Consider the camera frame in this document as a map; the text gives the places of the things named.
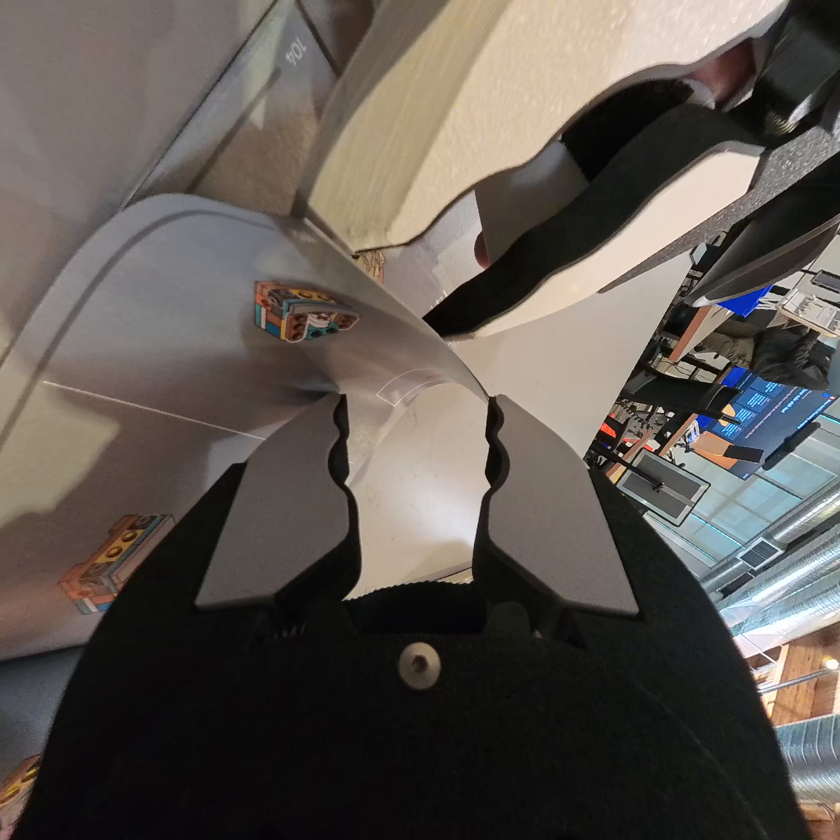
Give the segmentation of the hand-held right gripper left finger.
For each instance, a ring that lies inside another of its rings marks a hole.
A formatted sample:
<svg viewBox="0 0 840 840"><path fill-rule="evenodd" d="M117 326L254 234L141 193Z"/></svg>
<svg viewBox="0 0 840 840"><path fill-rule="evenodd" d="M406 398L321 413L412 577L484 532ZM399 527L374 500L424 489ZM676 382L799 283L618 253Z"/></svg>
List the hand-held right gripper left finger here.
<svg viewBox="0 0 840 840"><path fill-rule="evenodd" d="M201 611L340 603L361 577L347 398L329 393L248 457L195 605Z"/></svg>

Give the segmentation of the grey framed panel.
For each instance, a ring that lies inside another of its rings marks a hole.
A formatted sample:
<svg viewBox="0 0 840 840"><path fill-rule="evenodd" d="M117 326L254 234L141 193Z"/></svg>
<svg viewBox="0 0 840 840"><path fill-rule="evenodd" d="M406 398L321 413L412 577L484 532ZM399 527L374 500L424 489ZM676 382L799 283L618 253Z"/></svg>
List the grey framed panel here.
<svg viewBox="0 0 840 840"><path fill-rule="evenodd" d="M711 486L709 481L646 448L631 466L619 478L616 488L677 527L688 519Z"/></svg>

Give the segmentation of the silver ventilation duct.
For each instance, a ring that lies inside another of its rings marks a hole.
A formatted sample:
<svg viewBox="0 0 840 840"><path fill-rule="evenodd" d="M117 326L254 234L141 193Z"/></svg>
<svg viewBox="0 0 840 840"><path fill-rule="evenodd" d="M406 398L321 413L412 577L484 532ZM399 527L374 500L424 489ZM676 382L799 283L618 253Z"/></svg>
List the silver ventilation duct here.
<svg viewBox="0 0 840 840"><path fill-rule="evenodd" d="M731 552L700 578L732 628L838 569L835 480Z"/></svg>
<svg viewBox="0 0 840 840"><path fill-rule="evenodd" d="M839 714L777 727L791 787L800 802L839 803Z"/></svg>

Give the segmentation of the blue computer monitor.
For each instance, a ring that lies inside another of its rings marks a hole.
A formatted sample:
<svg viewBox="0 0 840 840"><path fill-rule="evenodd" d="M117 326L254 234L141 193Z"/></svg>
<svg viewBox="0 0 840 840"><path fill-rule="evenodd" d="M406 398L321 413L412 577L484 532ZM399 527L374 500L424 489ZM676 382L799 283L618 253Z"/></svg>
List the blue computer monitor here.
<svg viewBox="0 0 840 840"><path fill-rule="evenodd" d="M741 480L792 453L838 400L826 392L765 381L740 368L723 383L739 392L727 405L731 414L722 421L701 418L693 448Z"/></svg>

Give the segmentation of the person's left hand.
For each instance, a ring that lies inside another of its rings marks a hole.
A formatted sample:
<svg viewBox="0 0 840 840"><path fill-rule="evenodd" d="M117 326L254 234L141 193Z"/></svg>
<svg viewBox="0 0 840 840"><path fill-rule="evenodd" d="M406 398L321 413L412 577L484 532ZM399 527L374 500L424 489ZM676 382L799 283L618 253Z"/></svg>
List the person's left hand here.
<svg viewBox="0 0 840 840"><path fill-rule="evenodd" d="M705 65L692 71L688 78L707 91L713 106L725 109L739 101L752 84L756 63L751 41L731 47Z"/></svg>

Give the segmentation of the grey brick instruction booklet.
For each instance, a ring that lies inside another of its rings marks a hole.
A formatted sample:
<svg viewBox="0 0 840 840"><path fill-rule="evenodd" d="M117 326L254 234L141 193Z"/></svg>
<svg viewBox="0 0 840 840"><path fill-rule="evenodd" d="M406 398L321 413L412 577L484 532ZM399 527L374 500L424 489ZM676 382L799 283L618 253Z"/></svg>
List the grey brick instruction booklet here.
<svg viewBox="0 0 840 840"><path fill-rule="evenodd" d="M167 196L116 217L20 334L57 386L172 396L218 432L268 431L359 376L371 394L462 360L304 224ZM245 463L191 503L198 445L121 444L62 502L47 548L85 549L120 512L174 528L108 608L66 688L13 838L678 838L684 723L643 684L654 603L633 539L683 569L591 476L636 617L528 617L476 583L421 582L307 611L195 605Z"/></svg>

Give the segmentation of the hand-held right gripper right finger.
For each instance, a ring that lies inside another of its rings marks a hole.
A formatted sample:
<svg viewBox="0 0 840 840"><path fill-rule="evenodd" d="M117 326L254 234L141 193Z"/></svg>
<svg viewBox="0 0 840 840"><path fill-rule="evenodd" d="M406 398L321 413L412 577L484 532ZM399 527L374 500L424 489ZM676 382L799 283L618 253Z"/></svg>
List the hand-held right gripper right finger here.
<svg viewBox="0 0 840 840"><path fill-rule="evenodd" d="M472 571L493 605L528 617L569 611L636 617L639 607L584 461L506 395L491 397L488 490Z"/></svg>

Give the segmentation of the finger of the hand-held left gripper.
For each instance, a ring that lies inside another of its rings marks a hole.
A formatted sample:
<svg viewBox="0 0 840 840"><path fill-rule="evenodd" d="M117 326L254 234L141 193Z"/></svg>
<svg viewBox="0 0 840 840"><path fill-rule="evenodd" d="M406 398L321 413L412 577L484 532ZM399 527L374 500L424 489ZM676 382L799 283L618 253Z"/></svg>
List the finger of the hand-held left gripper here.
<svg viewBox="0 0 840 840"><path fill-rule="evenodd" d="M350 251L404 245L637 81L762 35L786 2L379 2L322 113L298 204Z"/></svg>
<svg viewBox="0 0 840 840"><path fill-rule="evenodd" d="M425 323L444 339L483 338L587 299L738 200L764 150L727 114L672 109Z"/></svg>

